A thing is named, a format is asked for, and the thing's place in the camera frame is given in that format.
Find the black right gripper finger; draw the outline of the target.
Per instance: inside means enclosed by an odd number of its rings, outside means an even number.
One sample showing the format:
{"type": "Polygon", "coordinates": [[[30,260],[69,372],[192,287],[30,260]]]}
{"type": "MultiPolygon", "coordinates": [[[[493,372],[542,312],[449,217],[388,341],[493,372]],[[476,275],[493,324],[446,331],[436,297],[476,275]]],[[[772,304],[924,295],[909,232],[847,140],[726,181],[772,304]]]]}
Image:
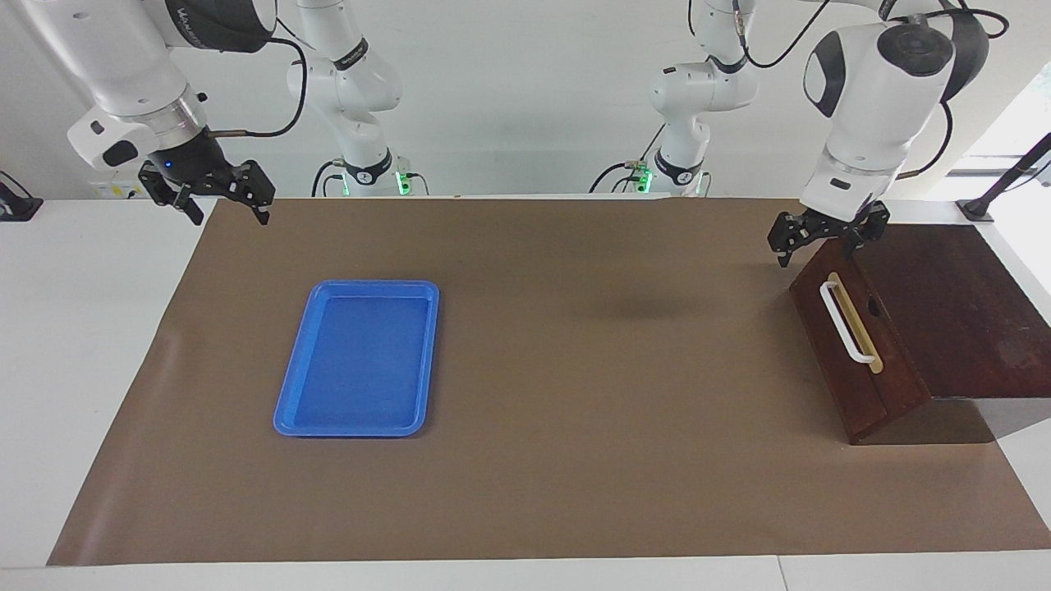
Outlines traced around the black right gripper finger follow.
{"type": "Polygon", "coordinates": [[[195,199],[191,197],[188,185],[183,185],[176,191],[153,163],[142,163],[138,179],[154,204],[172,207],[178,212],[184,213],[195,226],[203,224],[204,213],[195,204],[195,199]]]}
{"type": "Polygon", "coordinates": [[[215,169],[215,187],[225,199],[247,206],[260,225],[268,225],[277,190],[255,160],[215,169]]]}

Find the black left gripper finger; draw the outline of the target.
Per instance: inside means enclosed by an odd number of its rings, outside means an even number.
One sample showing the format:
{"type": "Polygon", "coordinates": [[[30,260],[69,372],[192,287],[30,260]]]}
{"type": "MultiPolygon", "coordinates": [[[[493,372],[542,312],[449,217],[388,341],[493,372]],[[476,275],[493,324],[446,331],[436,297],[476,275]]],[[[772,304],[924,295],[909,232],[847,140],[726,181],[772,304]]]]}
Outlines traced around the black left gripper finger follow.
{"type": "Polygon", "coordinates": [[[826,218],[823,213],[777,213],[772,228],[767,233],[770,250],[777,254],[778,266],[786,268],[797,250],[826,238],[826,218]]]}
{"type": "Polygon", "coordinates": [[[865,205],[838,235],[838,239],[843,243],[844,257],[852,257],[865,244],[881,239],[890,217],[891,213],[884,202],[865,205]]]}

